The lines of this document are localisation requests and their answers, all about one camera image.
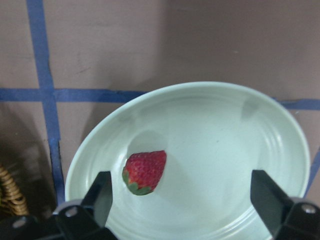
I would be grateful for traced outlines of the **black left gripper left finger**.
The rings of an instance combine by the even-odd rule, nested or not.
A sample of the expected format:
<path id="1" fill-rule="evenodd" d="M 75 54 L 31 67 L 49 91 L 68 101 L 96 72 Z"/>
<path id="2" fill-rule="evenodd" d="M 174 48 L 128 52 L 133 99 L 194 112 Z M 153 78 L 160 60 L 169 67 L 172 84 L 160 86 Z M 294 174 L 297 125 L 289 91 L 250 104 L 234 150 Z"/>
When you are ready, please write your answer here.
<path id="1" fill-rule="evenodd" d="M 80 204 L 100 227 L 105 227 L 112 207 L 110 171 L 100 171 Z"/>

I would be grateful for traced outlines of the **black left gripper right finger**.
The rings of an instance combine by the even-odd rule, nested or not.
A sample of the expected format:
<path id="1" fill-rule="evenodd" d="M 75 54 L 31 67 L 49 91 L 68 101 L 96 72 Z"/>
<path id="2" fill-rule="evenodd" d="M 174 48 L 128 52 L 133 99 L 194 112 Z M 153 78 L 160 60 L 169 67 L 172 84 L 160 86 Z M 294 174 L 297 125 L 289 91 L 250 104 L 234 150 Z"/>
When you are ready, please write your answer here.
<path id="1" fill-rule="evenodd" d="M 319 206 L 288 196 L 264 170 L 251 172 L 250 201 L 274 240 L 320 238 Z"/>

